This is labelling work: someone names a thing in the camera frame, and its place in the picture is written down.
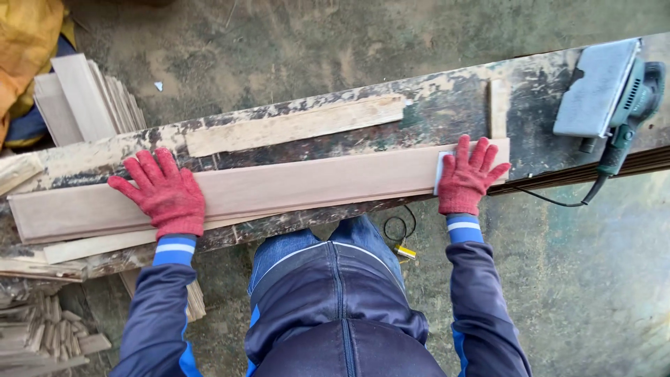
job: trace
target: blue jacket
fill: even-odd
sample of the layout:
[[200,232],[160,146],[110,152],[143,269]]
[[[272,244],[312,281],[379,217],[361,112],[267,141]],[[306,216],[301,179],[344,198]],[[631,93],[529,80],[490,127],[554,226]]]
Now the blue jacket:
[[[459,377],[530,376],[475,217],[450,215],[451,298]],[[186,285],[195,237],[160,239],[144,268],[121,343],[116,376],[201,376],[186,329]],[[371,253],[323,242],[275,265],[251,297],[247,376],[444,376],[425,348],[428,324]]]

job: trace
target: dirty floor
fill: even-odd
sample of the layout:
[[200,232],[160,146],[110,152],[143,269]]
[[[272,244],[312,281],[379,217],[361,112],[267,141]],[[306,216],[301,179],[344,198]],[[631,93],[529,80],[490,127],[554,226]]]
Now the dirty floor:
[[[666,0],[71,3],[87,29],[77,30],[80,50],[127,84],[150,125],[670,30]],[[568,200],[585,190],[544,193]],[[612,180],[579,209],[523,194],[483,200],[484,237],[536,376],[668,375],[669,199],[670,174],[660,172]],[[429,319],[428,349],[456,376],[446,225],[435,200],[410,207],[417,231],[407,245],[419,258],[402,264],[409,300]],[[392,215],[409,220],[402,207],[371,217],[381,224]],[[314,231],[327,237],[334,227]],[[207,316],[186,337],[205,376],[245,372],[256,246],[194,259]],[[106,374],[118,362],[129,305],[121,280],[71,284],[62,300],[115,346],[74,374]]]

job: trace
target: knit work glove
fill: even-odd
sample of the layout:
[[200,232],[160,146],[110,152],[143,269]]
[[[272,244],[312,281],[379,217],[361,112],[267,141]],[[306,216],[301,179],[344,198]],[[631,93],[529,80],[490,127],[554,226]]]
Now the knit work glove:
[[479,215],[479,209],[477,209],[479,200],[486,194],[486,190],[493,182],[511,166],[505,162],[491,170],[498,147],[489,145],[487,138],[479,139],[468,160],[469,147],[470,136],[463,135],[458,140],[456,157],[447,154],[442,160],[444,169],[438,183],[439,212],[442,215],[448,213]]
[[168,149],[158,148],[155,154],[161,167],[147,150],[139,151],[137,159],[123,160],[138,188],[120,176],[109,177],[107,184],[151,218],[151,226],[158,228],[156,240],[174,233],[201,236],[205,199],[193,173],[187,168],[180,171]]

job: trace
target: workbench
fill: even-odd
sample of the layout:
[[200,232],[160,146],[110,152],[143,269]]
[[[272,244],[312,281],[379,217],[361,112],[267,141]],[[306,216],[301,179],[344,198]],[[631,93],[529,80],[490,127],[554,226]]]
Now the workbench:
[[[642,55],[647,61],[658,60],[670,66],[670,33],[646,36],[643,43]],[[574,168],[597,161],[604,144],[601,142],[594,153],[584,154],[578,151],[580,139],[555,136],[551,131],[561,97],[569,87],[581,50],[560,50],[427,74],[181,121],[93,143],[43,150],[38,155],[46,167],[45,172],[28,180],[15,193],[98,184],[106,182],[113,174],[128,178],[121,161],[139,150],[153,150],[157,147],[172,150],[180,166],[188,167],[193,172],[202,172],[453,144],[463,133],[476,139],[488,135],[487,84],[489,80],[498,78],[503,79],[510,88],[507,112],[507,136],[511,139],[510,181]],[[184,141],[185,134],[204,127],[274,117],[390,93],[401,94],[411,100],[411,105],[405,108],[402,121],[203,158],[189,156]],[[669,119],[670,99],[666,96],[658,114],[639,132],[631,152],[670,145]],[[196,252],[242,244],[431,197],[421,195],[295,211],[213,229],[206,231],[199,239]],[[37,258],[42,246],[21,245],[6,199],[2,199],[0,204],[0,257],[28,261]],[[65,264],[44,266],[34,274],[47,280],[0,278],[0,296],[23,294],[36,286],[52,287],[146,266],[151,264],[154,250],[155,244],[146,244]]]

